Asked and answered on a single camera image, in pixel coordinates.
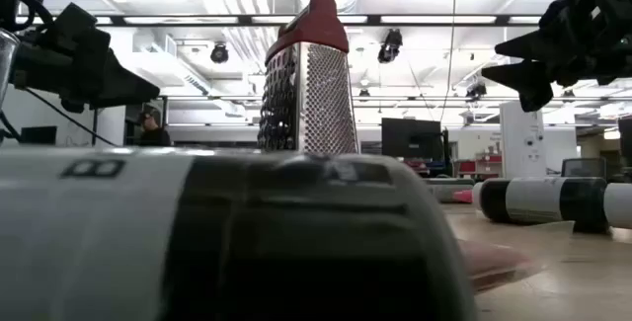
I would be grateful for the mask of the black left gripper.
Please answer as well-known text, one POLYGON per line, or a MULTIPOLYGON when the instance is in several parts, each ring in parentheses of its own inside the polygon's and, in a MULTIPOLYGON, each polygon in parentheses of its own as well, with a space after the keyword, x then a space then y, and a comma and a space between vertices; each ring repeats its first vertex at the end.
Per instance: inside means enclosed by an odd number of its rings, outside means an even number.
POLYGON ((30 31, 19 39, 9 83, 56 94, 71 112, 79 105, 139 105, 160 94, 156 85, 120 64, 106 32, 92 29, 64 40, 30 31))

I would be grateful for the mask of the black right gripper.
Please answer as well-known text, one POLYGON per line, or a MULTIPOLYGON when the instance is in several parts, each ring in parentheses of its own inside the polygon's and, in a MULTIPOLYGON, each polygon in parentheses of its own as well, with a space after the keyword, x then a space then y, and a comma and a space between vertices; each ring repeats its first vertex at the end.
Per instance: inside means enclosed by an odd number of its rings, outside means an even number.
POLYGON ((571 86, 591 79, 606 86, 632 79, 632 0, 555 0, 540 29, 497 44, 495 52, 546 59, 481 70, 483 77, 515 90, 526 113, 552 100, 552 82, 571 86))

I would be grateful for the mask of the steel box grater red handle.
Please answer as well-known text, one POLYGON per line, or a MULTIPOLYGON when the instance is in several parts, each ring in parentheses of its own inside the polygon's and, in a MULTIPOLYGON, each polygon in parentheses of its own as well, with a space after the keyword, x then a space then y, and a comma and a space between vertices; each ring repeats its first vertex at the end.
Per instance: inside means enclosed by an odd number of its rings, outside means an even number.
POLYGON ((265 59, 261 149, 358 152, 348 54, 335 0, 309 0, 279 28, 265 59))

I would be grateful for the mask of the red popcorn packet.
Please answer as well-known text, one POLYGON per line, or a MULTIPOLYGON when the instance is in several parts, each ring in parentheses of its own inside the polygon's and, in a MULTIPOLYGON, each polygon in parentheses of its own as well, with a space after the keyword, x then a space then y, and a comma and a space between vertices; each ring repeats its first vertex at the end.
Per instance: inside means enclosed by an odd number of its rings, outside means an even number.
POLYGON ((536 225, 489 224, 455 231, 477 293, 536 276, 566 253, 573 221, 536 225))

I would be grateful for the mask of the person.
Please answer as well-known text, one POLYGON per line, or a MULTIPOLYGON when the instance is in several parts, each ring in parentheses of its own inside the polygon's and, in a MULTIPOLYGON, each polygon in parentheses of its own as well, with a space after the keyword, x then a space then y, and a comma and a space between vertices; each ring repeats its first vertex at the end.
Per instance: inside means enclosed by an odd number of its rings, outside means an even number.
POLYGON ((169 132, 159 124, 160 113, 155 109, 143 111, 139 116, 141 134, 139 146, 167 147, 172 145, 169 132))

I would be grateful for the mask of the black ceiling spot lamp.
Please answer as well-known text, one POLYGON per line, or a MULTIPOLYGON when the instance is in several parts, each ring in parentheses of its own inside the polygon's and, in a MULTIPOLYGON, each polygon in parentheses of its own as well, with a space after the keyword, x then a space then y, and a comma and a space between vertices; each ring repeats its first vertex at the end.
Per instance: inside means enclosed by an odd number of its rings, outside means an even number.
POLYGON ((229 51, 225 42, 216 42, 209 56, 213 63, 225 63, 229 59, 229 51))
POLYGON ((380 50, 377 54, 377 60, 379 63, 392 62, 400 52, 400 47, 403 45, 403 37, 399 29, 390 29, 380 46, 380 50))
POLYGON ((483 81, 478 81, 467 87, 465 97, 469 101, 478 101, 486 95, 487 95, 486 83, 483 81))

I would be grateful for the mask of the white pillar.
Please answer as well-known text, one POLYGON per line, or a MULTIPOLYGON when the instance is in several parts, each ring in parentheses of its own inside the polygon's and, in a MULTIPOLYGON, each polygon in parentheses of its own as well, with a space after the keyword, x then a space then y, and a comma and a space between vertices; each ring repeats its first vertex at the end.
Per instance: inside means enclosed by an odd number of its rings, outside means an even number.
POLYGON ((544 177, 546 157, 540 111, 526 113, 520 102, 500 106, 503 176, 507 179, 544 177))

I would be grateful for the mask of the small dark screen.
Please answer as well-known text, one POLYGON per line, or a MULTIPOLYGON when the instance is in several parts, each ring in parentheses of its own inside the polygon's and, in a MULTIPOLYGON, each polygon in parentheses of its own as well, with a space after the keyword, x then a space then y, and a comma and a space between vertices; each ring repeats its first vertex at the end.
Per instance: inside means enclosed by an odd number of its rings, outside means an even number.
POLYGON ((21 140, 26 144, 55 145, 57 127, 50 126, 25 126, 21 128, 21 140))

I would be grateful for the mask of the red cabinet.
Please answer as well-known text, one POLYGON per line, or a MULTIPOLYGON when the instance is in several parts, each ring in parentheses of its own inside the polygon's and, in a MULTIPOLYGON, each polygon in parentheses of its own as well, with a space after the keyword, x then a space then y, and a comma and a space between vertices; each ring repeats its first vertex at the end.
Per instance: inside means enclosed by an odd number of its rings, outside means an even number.
POLYGON ((477 154, 474 158, 459 159, 454 163, 454 173, 459 178, 485 180, 503 175, 502 156, 499 154, 477 154))

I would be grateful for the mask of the black monitor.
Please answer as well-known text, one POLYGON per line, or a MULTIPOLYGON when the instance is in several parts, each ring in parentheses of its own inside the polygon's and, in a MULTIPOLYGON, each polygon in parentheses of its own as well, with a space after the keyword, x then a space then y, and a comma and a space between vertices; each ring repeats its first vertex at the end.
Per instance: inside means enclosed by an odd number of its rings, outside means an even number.
POLYGON ((442 160, 440 122, 384 118, 381 121, 381 153, 397 158, 442 160))
POLYGON ((632 116, 618 120, 621 156, 627 167, 632 167, 632 116))

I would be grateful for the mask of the black overhead light bar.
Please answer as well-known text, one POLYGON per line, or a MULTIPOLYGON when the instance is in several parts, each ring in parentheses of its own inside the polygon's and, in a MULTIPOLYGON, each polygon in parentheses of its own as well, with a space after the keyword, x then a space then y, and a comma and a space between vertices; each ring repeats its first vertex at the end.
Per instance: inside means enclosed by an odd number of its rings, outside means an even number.
MULTIPOLYGON (((430 15, 349 15, 338 16, 345 26, 358 27, 534 27, 540 16, 532 14, 430 14, 430 15)), ((98 27, 279 27, 291 22, 288 15, 97 15, 98 27)))

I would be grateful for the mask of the white ceiling air duct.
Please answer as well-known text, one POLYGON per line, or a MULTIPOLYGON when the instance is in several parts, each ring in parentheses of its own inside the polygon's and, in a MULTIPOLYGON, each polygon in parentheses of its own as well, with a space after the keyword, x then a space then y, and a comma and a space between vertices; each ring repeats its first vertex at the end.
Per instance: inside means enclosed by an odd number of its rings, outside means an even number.
POLYGON ((157 86, 163 96, 210 94, 208 82, 180 57, 178 44, 171 36, 139 31, 132 39, 129 63, 133 71, 157 86))

